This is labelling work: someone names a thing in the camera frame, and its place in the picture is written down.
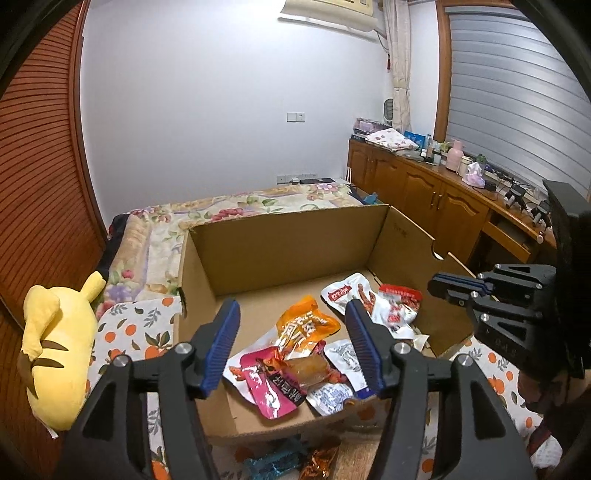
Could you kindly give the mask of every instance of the gray roller blind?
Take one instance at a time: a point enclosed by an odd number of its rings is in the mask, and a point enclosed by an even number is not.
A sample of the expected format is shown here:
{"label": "gray roller blind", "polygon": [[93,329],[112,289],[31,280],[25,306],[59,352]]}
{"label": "gray roller blind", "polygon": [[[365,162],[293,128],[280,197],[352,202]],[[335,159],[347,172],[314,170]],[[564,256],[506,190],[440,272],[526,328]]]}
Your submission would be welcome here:
{"label": "gray roller blind", "polygon": [[560,54],[519,11],[448,7],[448,139],[534,185],[591,183],[591,103]]}

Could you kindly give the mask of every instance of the white wall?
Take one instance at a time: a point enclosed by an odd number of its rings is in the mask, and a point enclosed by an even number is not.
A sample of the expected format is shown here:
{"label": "white wall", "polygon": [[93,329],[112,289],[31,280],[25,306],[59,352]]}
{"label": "white wall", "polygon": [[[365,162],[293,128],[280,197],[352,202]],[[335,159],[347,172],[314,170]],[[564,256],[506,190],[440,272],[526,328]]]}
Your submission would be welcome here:
{"label": "white wall", "polygon": [[439,94],[439,28],[435,1],[410,6],[410,117],[413,132],[435,130]]}
{"label": "white wall", "polygon": [[81,110],[107,225],[278,174],[342,176],[355,118],[382,117],[387,57],[375,33],[278,20],[283,3],[93,0]]}

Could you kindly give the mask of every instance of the curtain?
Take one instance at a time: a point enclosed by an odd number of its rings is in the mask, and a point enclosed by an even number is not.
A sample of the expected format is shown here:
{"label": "curtain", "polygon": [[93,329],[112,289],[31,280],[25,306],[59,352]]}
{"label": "curtain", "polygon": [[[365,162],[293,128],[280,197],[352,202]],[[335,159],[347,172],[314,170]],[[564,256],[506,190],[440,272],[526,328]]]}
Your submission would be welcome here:
{"label": "curtain", "polygon": [[392,127],[400,132],[410,129],[410,10],[408,0],[384,0],[386,35],[390,52],[390,78],[394,115]]}

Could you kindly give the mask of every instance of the stuffed animal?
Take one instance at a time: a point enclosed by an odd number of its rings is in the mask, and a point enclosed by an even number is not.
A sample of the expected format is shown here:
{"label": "stuffed animal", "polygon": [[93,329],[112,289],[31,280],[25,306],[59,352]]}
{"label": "stuffed animal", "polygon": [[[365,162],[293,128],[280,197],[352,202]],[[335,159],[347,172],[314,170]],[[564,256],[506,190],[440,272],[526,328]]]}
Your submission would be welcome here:
{"label": "stuffed animal", "polygon": [[35,285],[25,297],[18,371],[33,413],[54,430],[69,430],[84,403],[97,329],[90,302],[103,288],[94,272],[81,291]]}

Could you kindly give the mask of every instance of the cardboard box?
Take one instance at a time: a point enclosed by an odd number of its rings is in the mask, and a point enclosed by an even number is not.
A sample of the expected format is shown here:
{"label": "cardboard box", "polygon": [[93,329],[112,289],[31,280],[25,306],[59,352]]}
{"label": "cardboard box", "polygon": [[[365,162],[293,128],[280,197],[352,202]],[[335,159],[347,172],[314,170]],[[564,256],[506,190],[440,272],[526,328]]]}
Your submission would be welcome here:
{"label": "cardboard box", "polygon": [[[433,238],[387,205],[344,207],[261,215],[208,223],[187,235],[181,256],[179,287],[183,316],[175,319],[175,342],[189,340],[210,322],[222,300],[237,299],[241,326],[232,355],[269,330],[292,304],[309,294],[323,312],[339,317],[320,298],[328,284],[356,271],[377,291],[381,283],[416,288],[424,300],[414,324],[430,335],[437,356],[456,349],[472,333],[464,309],[427,293],[427,282],[445,271],[470,274],[452,255],[437,260]],[[344,325],[328,342],[347,338]],[[263,418],[225,380],[197,407],[211,443],[227,445],[288,436],[312,422],[336,421],[343,411],[319,417],[307,403],[279,420]]]}

